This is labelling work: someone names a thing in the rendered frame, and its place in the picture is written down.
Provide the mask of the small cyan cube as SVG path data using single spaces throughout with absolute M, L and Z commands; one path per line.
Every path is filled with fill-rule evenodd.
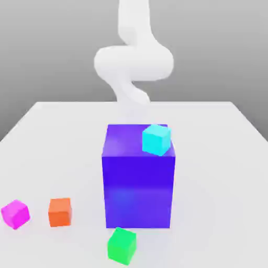
M 163 156 L 171 147 L 171 129 L 167 126 L 150 125 L 142 132 L 142 150 Z

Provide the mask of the large blue box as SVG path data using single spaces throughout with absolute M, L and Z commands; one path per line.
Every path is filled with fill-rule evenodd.
M 169 228 L 175 150 L 142 150 L 149 125 L 109 124 L 102 153 L 107 228 Z

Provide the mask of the small orange cube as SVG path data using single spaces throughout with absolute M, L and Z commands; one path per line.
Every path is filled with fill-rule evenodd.
M 51 227 L 70 226 L 72 218 L 71 199 L 70 198 L 50 199 L 48 216 Z

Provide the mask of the small magenta cube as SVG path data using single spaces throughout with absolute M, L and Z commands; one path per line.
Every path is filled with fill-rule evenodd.
M 1 214 L 4 222 L 14 230 L 30 219 L 28 206 L 17 199 L 1 208 Z

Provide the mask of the small green cube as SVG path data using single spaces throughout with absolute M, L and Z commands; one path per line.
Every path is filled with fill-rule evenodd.
M 137 249 L 137 234 L 117 227 L 107 243 L 108 258 L 129 265 Z

